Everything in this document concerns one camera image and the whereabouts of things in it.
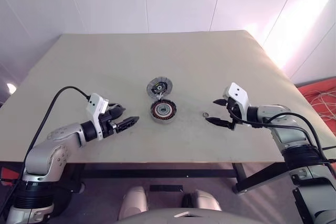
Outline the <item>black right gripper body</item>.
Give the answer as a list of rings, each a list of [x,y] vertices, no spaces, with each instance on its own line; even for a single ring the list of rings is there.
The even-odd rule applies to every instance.
[[[229,122],[229,129],[234,130],[237,124],[242,124],[241,111],[238,103],[233,98],[226,98],[226,109],[232,121]]]

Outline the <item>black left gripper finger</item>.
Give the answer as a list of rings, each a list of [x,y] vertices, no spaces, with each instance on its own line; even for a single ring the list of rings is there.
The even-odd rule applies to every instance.
[[[115,132],[121,133],[127,130],[128,128],[134,126],[138,120],[139,120],[138,116],[131,116],[131,117],[124,119],[123,121],[116,124]]]
[[[125,111],[125,108],[121,105],[115,105],[109,107],[109,113],[112,118],[119,118]]]

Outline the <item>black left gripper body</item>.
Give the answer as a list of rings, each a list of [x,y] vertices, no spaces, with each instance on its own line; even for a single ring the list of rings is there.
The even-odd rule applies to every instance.
[[[99,124],[101,126],[103,137],[108,137],[116,133],[116,124],[113,122],[115,116],[111,110],[99,115]]]

